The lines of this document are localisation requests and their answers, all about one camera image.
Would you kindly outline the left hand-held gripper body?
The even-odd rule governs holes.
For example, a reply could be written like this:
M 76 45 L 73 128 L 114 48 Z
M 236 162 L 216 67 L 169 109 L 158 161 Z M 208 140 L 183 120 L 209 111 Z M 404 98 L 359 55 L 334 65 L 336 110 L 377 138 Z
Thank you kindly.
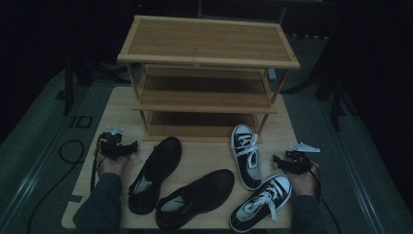
M 121 144 L 123 128 L 108 127 L 99 137 L 99 151 L 102 155 L 116 160 L 126 155 L 124 146 Z

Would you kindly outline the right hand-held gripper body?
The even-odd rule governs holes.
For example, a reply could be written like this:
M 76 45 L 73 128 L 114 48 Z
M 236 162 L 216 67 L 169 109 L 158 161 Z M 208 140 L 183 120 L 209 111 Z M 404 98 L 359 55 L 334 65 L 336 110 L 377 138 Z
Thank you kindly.
M 308 172 L 312 167 L 312 162 L 307 157 L 307 153 L 320 153 L 320 149 L 304 142 L 291 145 L 290 149 L 284 152 L 291 163 L 287 171 L 296 175 Z

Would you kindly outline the black shoe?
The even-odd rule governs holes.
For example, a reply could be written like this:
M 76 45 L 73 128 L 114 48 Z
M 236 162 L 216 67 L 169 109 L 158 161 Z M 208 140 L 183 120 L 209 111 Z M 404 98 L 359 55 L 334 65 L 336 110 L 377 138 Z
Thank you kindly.
M 174 136 L 165 138 L 154 147 L 129 187 L 129 209 L 134 214 L 147 215 L 156 208 L 162 184 L 177 168 L 181 155 L 181 142 Z
M 155 214 L 157 225 L 163 231 L 175 231 L 196 215 L 219 208 L 231 195 L 234 184 L 234 174 L 222 169 L 178 188 L 158 202 Z

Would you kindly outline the black white lace-up sneaker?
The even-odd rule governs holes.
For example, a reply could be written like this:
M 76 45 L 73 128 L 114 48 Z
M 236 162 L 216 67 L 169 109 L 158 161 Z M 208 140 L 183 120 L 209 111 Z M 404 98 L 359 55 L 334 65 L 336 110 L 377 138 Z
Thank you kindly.
M 230 227 L 237 233 L 245 233 L 262 219 L 271 217 L 276 222 L 277 212 L 289 200 L 292 185 L 286 175 L 272 175 L 230 215 Z
M 258 135 L 245 124 L 239 124 L 231 134 L 231 150 L 235 158 L 243 186 L 256 190 L 262 181 Z

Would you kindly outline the wooden shoe rack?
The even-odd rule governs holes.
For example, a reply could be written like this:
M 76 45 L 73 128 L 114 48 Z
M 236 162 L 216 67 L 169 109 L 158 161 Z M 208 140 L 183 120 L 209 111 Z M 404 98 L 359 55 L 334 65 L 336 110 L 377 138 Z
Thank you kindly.
M 118 55 L 144 139 L 226 142 L 239 124 L 260 134 L 277 111 L 268 75 L 300 66 L 277 23 L 137 16 Z

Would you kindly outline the person's left hand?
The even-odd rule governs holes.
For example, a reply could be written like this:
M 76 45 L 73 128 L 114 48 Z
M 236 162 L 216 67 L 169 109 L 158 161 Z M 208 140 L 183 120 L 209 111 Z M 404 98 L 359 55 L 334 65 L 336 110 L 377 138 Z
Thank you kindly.
M 97 174 L 102 177 L 105 174 L 114 174 L 116 176 L 122 176 L 127 163 L 129 162 L 131 156 L 118 157 L 116 161 L 102 155 L 97 154 Z

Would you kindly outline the person's right hand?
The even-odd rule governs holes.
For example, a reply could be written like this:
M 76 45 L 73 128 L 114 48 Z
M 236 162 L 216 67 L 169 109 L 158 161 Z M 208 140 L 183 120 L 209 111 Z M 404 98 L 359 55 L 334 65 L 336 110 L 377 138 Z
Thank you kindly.
M 318 164 L 313 162 L 311 169 L 301 175 L 286 173 L 291 181 L 292 188 L 297 196 L 315 196 L 318 185 L 317 173 Z

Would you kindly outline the dark metal stand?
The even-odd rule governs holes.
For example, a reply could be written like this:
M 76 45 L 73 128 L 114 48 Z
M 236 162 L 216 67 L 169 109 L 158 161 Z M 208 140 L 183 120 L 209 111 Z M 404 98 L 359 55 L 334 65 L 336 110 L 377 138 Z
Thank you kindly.
M 331 101 L 331 111 L 330 111 L 330 122 L 336 131 L 340 131 L 339 117 L 345 116 L 345 110 L 341 105 L 341 102 L 348 107 L 349 111 L 353 115 L 357 115 L 355 109 L 350 105 L 343 95 L 343 74 L 340 72 L 322 72 L 316 75 L 312 72 L 307 80 L 304 82 L 286 89 L 282 90 L 282 94 L 292 95 L 298 93 L 316 83 L 319 83 L 319 87 L 315 93 L 317 100 L 327 100 L 332 98 Z
M 117 83 L 128 83 L 126 79 L 121 78 L 113 70 L 104 67 L 98 61 L 82 56 L 67 56 L 64 61 L 64 90 L 60 91 L 56 97 L 64 101 L 64 116 L 70 113 L 74 103 L 73 76 L 77 77 L 80 84 L 89 86 L 93 81 L 92 70 Z

